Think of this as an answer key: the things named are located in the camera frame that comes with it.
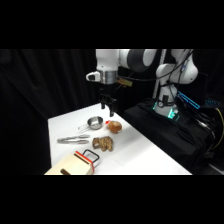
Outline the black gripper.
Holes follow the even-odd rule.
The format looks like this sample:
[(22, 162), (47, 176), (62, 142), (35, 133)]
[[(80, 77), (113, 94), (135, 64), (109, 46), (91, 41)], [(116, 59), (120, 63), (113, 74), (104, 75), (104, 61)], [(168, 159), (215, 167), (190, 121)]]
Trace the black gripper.
[(105, 106), (110, 105), (110, 117), (114, 116), (114, 105), (113, 103), (116, 101), (115, 97), (115, 85), (104, 85), (101, 84), (99, 86), (99, 99), (101, 103), (101, 109), (105, 109)]

